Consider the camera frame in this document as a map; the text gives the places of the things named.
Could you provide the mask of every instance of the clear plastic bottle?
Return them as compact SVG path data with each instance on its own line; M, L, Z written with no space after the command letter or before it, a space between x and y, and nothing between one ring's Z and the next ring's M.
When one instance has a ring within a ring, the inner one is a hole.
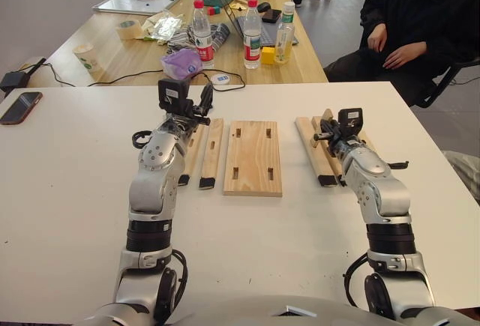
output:
M209 17L203 12L203 0L193 2L193 35L195 35L196 50L202 60L204 69L215 67L213 61L212 31L210 30Z
M260 66L260 34L262 34L262 19L257 11L257 0L248 0L248 11L244 23L244 59L247 69L257 69Z
M293 25L294 10L295 4L291 1L283 4L282 23L278 26L277 42L275 43L275 62L277 64L286 64L290 60L293 35L295 34L295 26Z

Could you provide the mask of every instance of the red bottle cap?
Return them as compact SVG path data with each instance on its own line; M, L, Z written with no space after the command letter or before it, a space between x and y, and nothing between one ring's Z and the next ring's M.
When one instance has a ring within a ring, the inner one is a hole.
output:
M257 7L257 0L248 0L248 7Z
M195 0L193 5L196 9L203 9L203 0Z

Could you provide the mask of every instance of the purple plastic bag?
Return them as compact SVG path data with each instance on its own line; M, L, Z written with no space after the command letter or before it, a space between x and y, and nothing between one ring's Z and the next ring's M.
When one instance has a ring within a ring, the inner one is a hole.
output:
M181 49L161 59L163 71L175 80L182 80L203 70L202 61L197 51Z

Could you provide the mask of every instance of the wooden plank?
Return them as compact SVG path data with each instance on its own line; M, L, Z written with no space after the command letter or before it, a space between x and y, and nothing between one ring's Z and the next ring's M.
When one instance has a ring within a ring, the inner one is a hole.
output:
M308 118L297 118L295 125L300 133L301 140L303 141L308 158L310 159L310 163L312 164L315 176L320 182L320 185L335 186L337 180L322 148L314 148L311 144L311 138L315 133L311 121L308 120Z
M223 135L224 120L222 118L214 118L208 127L207 146L205 148L205 156L203 157L202 176L199 184L201 190L215 187Z
M192 137L190 138L187 146L187 157L185 158L185 169L178 180L179 186L188 184L190 176L192 172L194 172L195 162L197 161L198 150L200 149L200 144L202 143L202 136L205 128L205 125L198 125L196 130L193 132Z
M333 114L330 109L325 110L322 117L314 116L312 117L312 126L315 129L315 132L321 133L320 129L320 119L330 121L333 119ZM331 170L333 171L335 177L338 179L338 182L343 186L344 183L341 181L342 178L342 165L336 157L332 157L329 153L329 142L327 140L320 140L319 146L322 148L325 158L330 164Z
M282 196L276 122L232 121L223 194Z

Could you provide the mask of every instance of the person's hand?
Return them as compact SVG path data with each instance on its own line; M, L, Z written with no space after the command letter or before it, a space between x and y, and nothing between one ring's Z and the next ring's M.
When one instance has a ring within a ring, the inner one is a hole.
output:
M418 58L420 55L423 55L427 52L427 43L424 41L420 43L409 43L403 45L392 52L383 67L385 69L398 69L399 67L404 66L408 61L412 61L415 58Z
M368 49L381 52L387 42L387 27L385 24L378 24L375 29L368 36L367 43Z

